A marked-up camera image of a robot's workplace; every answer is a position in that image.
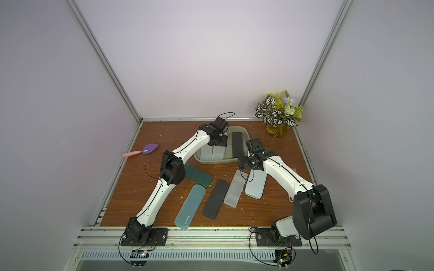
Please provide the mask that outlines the frosted white case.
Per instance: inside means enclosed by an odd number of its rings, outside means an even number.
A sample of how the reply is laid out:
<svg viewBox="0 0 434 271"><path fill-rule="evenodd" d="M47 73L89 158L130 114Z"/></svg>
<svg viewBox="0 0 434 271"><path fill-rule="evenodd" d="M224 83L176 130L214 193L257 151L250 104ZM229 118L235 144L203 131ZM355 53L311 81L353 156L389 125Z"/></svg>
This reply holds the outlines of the frosted white case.
<svg viewBox="0 0 434 271"><path fill-rule="evenodd" d="M248 175L245 172L242 172L240 170L237 170L231 184L229 186L229 189L227 191L227 194L224 199L224 204L236 208L238 201L240 199L241 193L244 190L244 186L246 184L246 179L248 178Z"/></svg>
<svg viewBox="0 0 434 271"><path fill-rule="evenodd" d="M202 161L210 161L212 160L212 152L213 152L213 147L210 145L205 145L201 148L201 157L200 159Z"/></svg>
<svg viewBox="0 0 434 271"><path fill-rule="evenodd" d="M224 146L214 146L212 151L212 160L223 160L225 149Z"/></svg>

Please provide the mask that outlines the teal translucent pencil case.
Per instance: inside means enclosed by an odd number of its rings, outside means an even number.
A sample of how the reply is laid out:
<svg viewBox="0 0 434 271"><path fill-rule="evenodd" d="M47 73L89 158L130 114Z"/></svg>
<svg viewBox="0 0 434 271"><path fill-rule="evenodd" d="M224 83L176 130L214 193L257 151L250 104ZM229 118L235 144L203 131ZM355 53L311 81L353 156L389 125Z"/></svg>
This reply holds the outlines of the teal translucent pencil case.
<svg viewBox="0 0 434 271"><path fill-rule="evenodd" d="M180 229L188 229L202 202L206 189L201 185L194 185L184 201L174 223Z"/></svg>

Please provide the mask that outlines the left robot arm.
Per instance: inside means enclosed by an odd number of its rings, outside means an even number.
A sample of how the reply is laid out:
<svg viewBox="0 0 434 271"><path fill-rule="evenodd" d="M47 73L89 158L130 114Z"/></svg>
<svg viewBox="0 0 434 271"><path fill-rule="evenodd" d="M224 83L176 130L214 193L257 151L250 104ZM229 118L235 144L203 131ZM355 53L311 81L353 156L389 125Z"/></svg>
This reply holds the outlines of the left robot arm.
<svg viewBox="0 0 434 271"><path fill-rule="evenodd" d="M186 143L175 150L163 153L156 187L143 208L136 216L130 218L125 227L121 238L125 246L144 246L151 240L151 230L160 208L170 192L186 176L185 163L205 145L226 146L227 127L228 122L217 117L214 122L201 125Z"/></svg>

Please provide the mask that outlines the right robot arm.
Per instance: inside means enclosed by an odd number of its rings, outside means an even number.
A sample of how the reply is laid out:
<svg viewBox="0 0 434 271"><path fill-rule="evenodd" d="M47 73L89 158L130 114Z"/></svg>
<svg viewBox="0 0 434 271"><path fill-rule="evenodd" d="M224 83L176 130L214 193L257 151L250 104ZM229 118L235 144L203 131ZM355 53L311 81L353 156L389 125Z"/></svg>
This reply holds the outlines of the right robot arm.
<svg viewBox="0 0 434 271"><path fill-rule="evenodd" d="M238 160L238 168L264 171L278 182L293 200L293 225L303 239L310 240L337 225L328 189L306 181L274 151L244 156Z"/></svg>

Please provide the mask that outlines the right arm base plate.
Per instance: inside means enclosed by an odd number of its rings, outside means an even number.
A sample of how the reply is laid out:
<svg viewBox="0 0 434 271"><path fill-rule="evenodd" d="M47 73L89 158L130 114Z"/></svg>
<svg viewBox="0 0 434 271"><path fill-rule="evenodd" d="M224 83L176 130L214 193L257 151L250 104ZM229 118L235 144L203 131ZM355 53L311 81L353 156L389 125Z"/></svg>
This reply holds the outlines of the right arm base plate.
<svg viewBox="0 0 434 271"><path fill-rule="evenodd" d="M251 231L254 234L255 242L258 247L301 247L302 241L299 235L290 235L283 237L274 228L253 227Z"/></svg>

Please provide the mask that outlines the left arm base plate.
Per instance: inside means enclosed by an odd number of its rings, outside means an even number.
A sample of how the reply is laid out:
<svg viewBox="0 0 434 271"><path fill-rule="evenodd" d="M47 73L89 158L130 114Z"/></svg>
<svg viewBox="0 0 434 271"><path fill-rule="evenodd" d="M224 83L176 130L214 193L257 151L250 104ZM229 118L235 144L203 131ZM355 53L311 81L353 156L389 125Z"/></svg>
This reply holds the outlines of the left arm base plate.
<svg viewBox="0 0 434 271"><path fill-rule="evenodd" d="M167 228L146 228L142 230L133 230L132 228L127 228L121 239L120 246L163 247L166 244L167 236L168 236Z"/></svg>

